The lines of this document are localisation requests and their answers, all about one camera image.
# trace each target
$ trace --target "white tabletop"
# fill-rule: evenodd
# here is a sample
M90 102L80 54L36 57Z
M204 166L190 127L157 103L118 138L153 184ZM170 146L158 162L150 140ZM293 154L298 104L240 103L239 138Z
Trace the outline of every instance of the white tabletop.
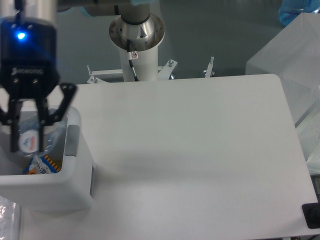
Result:
M317 198L275 75L80 85L73 106L97 164L94 205L25 209L20 240L320 233L301 209Z

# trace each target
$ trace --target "blue led light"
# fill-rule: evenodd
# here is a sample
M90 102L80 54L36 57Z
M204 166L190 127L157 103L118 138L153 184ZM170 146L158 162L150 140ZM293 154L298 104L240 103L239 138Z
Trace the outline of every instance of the blue led light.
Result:
M26 37L26 34L24 32L19 32L16 36L19 40L22 40Z

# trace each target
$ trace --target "white bin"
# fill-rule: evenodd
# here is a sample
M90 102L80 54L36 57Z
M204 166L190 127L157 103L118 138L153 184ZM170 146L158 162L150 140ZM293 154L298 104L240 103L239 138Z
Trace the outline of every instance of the white bin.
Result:
M23 115L35 112L24 107ZM66 113L67 130L58 173L23 175L30 159L11 153L10 136L0 133L0 196L35 211L64 211L90 208L93 158L81 132L81 116L70 107Z

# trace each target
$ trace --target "snack package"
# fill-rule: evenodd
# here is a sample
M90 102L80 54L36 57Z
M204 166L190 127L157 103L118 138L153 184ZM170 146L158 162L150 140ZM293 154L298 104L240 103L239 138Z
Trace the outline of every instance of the snack package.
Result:
M35 155L31 158L28 167L24 170L26 175L34 174L56 174L60 172L60 167L58 167L49 157L37 156Z

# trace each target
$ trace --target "bolt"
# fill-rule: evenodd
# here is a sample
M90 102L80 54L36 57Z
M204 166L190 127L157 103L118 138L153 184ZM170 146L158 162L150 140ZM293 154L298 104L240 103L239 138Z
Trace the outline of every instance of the bolt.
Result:
M174 61L172 59L169 60L169 67L172 68Z
M86 67L88 68L89 75L92 75L92 71L90 69L90 65L87 65Z

